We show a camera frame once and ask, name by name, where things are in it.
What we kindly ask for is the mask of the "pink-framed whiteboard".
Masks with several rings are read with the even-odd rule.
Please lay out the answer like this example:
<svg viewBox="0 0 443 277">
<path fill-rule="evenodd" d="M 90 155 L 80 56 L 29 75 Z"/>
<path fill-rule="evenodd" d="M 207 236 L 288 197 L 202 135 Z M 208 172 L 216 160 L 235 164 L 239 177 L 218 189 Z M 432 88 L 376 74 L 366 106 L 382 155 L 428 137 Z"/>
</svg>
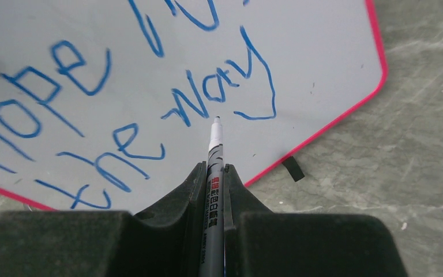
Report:
<svg viewBox="0 0 443 277">
<path fill-rule="evenodd" d="M 215 117 L 249 184 L 385 78 L 372 1 L 0 1 L 0 194 L 138 212 Z"/>
</svg>

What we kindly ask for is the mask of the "white whiteboard marker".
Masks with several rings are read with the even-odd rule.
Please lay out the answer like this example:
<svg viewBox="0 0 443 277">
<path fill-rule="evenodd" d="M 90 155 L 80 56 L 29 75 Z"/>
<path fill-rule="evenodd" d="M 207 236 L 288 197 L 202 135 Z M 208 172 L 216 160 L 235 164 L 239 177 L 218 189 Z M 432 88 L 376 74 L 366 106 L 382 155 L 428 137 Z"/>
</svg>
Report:
<svg viewBox="0 0 443 277">
<path fill-rule="evenodd" d="M 223 127 L 220 117 L 215 117 L 211 126 L 207 161 L 199 276 L 224 276 L 223 176 Z"/>
</svg>

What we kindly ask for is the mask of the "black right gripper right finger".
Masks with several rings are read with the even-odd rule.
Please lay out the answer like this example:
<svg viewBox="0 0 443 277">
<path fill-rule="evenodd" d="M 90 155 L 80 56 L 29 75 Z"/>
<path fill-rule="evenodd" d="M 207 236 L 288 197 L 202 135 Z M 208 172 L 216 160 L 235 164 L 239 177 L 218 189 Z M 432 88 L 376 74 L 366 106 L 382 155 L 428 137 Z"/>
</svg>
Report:
<svg viewBox="0 0 443 277">
<path fill-rule="evenodd" d="M 272 212 L 231 164 L 223 186 L 227 276 L 407 276 L 376 217 Z"/>
</svg>

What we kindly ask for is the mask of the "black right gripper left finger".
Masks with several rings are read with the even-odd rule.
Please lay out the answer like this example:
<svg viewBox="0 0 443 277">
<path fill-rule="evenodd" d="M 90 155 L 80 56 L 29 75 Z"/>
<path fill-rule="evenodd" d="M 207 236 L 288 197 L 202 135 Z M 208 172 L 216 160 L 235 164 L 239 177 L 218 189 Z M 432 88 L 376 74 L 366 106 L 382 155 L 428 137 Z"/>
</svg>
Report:
<svg viewBox="0 0 443 277">
<path fill-rule="evenodd" d="M 0 213 L 0 276 L 197 276 L 207 164 L 128 211 Z"/>
</svg>

